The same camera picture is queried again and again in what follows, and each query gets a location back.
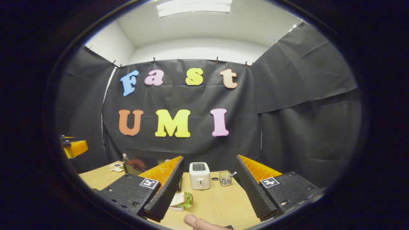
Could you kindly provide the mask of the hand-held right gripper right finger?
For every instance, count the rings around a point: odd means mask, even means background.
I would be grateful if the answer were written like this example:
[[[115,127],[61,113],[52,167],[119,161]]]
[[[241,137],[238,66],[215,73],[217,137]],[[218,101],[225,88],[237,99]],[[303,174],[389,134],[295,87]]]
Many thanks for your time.
[[[280,173],[242,155],[236,156],[235,171],[260,221],[285,214],[320,191],[296,172]]]

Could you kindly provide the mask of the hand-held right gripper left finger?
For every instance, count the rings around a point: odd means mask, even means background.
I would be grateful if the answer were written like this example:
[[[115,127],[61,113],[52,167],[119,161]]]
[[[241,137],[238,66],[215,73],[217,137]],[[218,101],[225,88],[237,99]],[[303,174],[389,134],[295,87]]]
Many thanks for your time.
[[[179,189],[184,157],[178,156],[147,171],[124,164],[125,175],[98,191],[98,195],[122,211],[160,222]]]

